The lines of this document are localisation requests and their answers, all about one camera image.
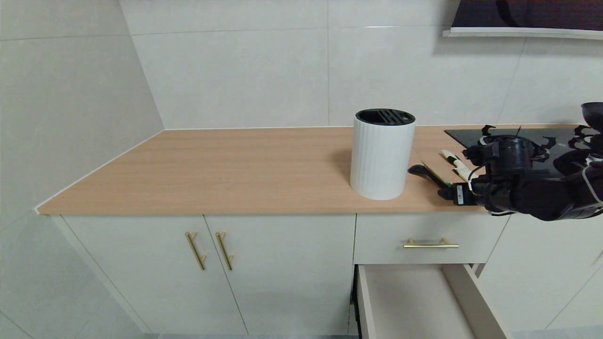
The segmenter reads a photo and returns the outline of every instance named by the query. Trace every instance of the cabinet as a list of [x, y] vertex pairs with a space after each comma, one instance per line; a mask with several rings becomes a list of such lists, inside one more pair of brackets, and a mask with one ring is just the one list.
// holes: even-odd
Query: cabinet
[[355, 215], [206, 215], [251, 335], [347, 334]]
[[568, 328], [603, 324], [603, 268], [586, 283], [548, 327]]
[[[64, 219], [154, 333], [247, 334], [202, 216]], [[197, 232], [205, 270], [186, 232]]]
[[[486, 262], [508, 217], [488, 213], [433, 212], [358, 214], [355, 264], [465, 264]], [[458, 245], [451, 249], [404, 248], [438, 244], [443, 238]]]
[[603, 262], [601, 239], [600, 218], [512, 215], [479, 280], [512, 331], [544, 329]]

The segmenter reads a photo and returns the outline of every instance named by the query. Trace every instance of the induction cooktop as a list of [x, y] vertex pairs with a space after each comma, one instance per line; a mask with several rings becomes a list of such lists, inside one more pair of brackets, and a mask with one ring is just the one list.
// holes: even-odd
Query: induction cooktop
[[[484, 143], [481, 129], [470, 130], [445, 130], [466, 148]], [[528, 138], [539, 145], [553, 144], [548, 149], [549, 156], [541, 162], [534, 161], [532, 168], [535, 170], [549, 170], [555, 177], [569, 176], [581, 171], [586, 166], [586, 159], [591, 154], [603, 154], [603, 135], [594, 129], [580, 125], [576, 128], [521, 128], [488, 130], [493, 136], [517, 135]]]

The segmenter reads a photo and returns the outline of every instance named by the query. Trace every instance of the cable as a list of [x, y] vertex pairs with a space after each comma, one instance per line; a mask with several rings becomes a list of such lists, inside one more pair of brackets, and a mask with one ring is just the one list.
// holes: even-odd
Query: cable
[[589, 187], [590, 193], [593, 195], [593, 198], [595, 198], [595, 200], [600, 203], [603, 204], [603, 201], [601, 199], [599, 199], [599, 197], [597, 196], [597, 193], [595, 192], [595, 189], [593, 188], [593, 186], [590, 184], [589, 178], [586, 177], [586, 170], [589, 168], [590, 166], [584, 167], [584, 169], [582, 170], [582, 178], [584, 178], [584, 182], [586, 182], [586, 186]]
[[501, 214], [494, 214], [494, 213], [490, 212], [490, 215], [493, 217], [504, 217], [505, 215], [511, 215], [511, 214], [515, 214], [515, 212], [504, 212]]
[[471, 176], [473, 175], [473, 173], [477, 172], [480, 168], [484, 167], [483, 165], [476, 167], [473, 171], [471, 171], [471, 173], [469, 173], [469, 176], [467, 177], [467, 184], [469, 184], [469, 192], [471, 192], [473, 195], [477, 195], [473, 193], [473, 186], [471, 186]]

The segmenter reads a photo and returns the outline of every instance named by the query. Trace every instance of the kitchen counter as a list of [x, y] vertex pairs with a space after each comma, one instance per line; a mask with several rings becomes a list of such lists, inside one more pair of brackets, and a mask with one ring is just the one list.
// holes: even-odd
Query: kitchen counter
[[[438, 153], [462, 156], [444, 129], [418, 126], [409, 165], [458, 182]], [[555, 125], [555, 127], [574, 125]], [[523, 128], [543, 127], [527, 125]], [[349, 183], [351, 127], [165, 130], [57, 194], [40, 214], [311, 214], [479, 211], [408, 174], [401, 196], [374, 201]]]

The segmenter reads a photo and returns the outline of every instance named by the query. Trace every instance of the gold handle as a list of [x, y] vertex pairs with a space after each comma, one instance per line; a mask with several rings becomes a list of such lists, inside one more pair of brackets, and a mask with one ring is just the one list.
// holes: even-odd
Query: gold handle
[[451, 244], [446, 238], [442, 238], [438, 244], [415, 244], [412, 238], [408, 238], [408, 243], [404, 244], [405, 249], [457, 249], [458, 247], [458, 244]]
[[192, 250], [193, 254], [195, 255], [195, 258], [197, 259], [197, 262], [199, 263], [199, 267], [201, 267], [201, 271], [204, 271], [205, 265], [203, 265], [203, 262], [205, 261], [205, 257], [207, 255], [202, 255], [199, 257], [199, 253], [197, 252], [195, 243], [192, 242], [193, 239], [195, 239], [195, 237], [197, 236], [197, 233], [196, 232], [192, 232], [192, 233], [186, 232], [185, 235], [186, 235], [186, 239], [189, 241], [189, 245], [191, 246], [191, 250]]
[[226, 266], [228, 266], [228, 270], [232, 271], [232, 255], [226, 254], [226, 248], [224, 247], [224, 237], [226, 236], [226, 232], [216, 232], [216, 238], [218, 238], [218, 244], [220, 244], [220, 248], [222, 249], [222, 255], [224, 256], [224, 260], [226, 260]]

